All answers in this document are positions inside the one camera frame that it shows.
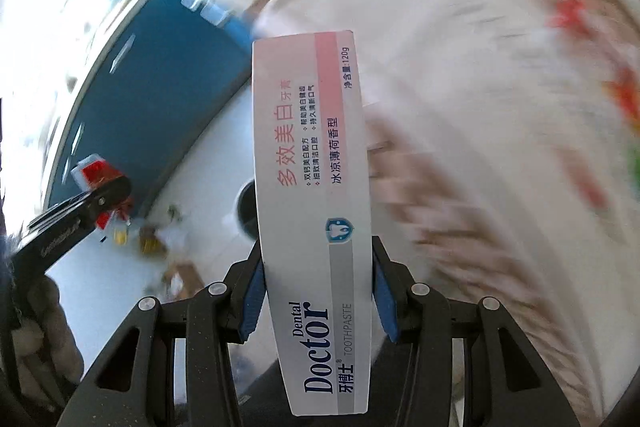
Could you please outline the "gloved left hand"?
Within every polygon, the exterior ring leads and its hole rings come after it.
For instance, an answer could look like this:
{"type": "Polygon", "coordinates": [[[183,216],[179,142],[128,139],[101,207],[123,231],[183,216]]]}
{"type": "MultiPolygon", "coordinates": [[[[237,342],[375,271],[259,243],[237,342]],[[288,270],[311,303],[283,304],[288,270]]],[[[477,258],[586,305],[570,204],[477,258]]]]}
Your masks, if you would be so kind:
{"type": "Polygon", "coordinates": [[[84,359],[66,320],[55,281],[45,275],[27,302],[35,312],[12,333],[21,392],[42,407],[64,407],[80,383],[84,359]]]}

